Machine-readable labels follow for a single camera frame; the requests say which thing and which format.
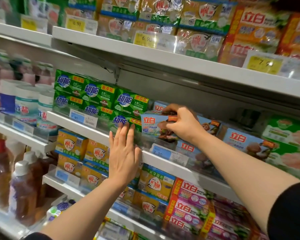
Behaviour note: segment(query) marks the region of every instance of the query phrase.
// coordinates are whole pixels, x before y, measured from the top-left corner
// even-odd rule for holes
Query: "white container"
[[[51,85],[48,85],[48,84],[41,84],[41,83],[38,83],[38,84],[36,84],[36,85],[34,85],[34,86],[37,87],[37,88],[43,88],[43,89],[45,89],[45,90],[47,90],[47,91],[53,89],[53,87],[52,87]]]
[[[38,99],[45,89],[37,87],[16,87],[16,117],[32,126],[37,125]]]
[[[58,135],[58,125],[47,120],[47,112],[52,111],[54,93],[52,92],[41,92],[39,95],[38,103],[38,121],[37,127],[48,131],[49,136]]]
[[[14,115],[16,86],[31,86],[30,83],[18,80],[2,79],[0,80],[0,111]]]

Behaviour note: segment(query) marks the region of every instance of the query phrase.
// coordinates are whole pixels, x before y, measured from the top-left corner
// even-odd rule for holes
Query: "forearm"
[[[296,177],[264,163],[218,138],[200,133],[196,145],[212,161],[264,232],[270,210]]]
[[[124,190],[118,180],[106,179],[41,231],[53,240],[93,239],[112,204]]]

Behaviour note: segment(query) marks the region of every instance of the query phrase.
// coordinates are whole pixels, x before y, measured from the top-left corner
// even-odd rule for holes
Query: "yellow price tag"
[[[133,43],[144,47],[154,48],[154,49],[157,47],[156,37],[141,32],[136,33]]]
[[[21,19],[21,28],[25,28],[32,31],[37,31],[37,24],[34,20],[30,19]]]
[[[67,29],[84,32],[85,28],[86,28],[86,23],[84,21],[73,19],[73,18],[68,19]]]
[[[282,61],[281,59],[251,56],[247,69],[277,75],[281,69]]]

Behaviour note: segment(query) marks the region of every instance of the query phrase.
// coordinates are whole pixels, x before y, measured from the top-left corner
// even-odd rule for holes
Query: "white shelf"
[[[52,36],[46,33],[0,23],[0,34],[44,46],[51,46]]]
[[[56,147],[56,142],[45,143],[30,135],[22,133],[21,131],[13,129],[12,127],[4,125],[3,123],[0,123],[0,133],[5,136],[12,137],[13,139],[20,141],[23,144],[28,145],[34,149],[37,149],[42,153],[53,151]]]
[[[81,191],[69,186],[65,182],[49,174],[43,176],[42,182],[68,195],[69,198],[72,198],[75,201],[79,201],[81,198],[85,196],[85,194],[83,194]],[[119,222],[120,224],[124,225],[127,229],[140,233],[149,239],[158,239],[158,240],[170,239],[160,234],[159,232],[152,230],[144,226],[143,224],[125,216],[124,214],[117,212],[116,210],[110,209],[107,213],[107,217],[111,218],[116,222]]]
[[[300,81],[53,27],[55,39],[300,98]]]
[[[48,112],[47,119],[75,133],[109,146],[109,136],[105,133],[77,123],[69,118],[63,117],[53,112]],[[200,173],[193,172],[181,165],[165,160],[145,150],[142,151],[142,161],[176,177],[180,177],[195,185],[199,185],[202,188],[216,193],[220,196],[226,197],[229,200],[242,204],[232,188],[222,182],[214,180]]]
[[[6,212],[0,210],[0,233],[12,240],[19,240],[29,233],[29,230]]]

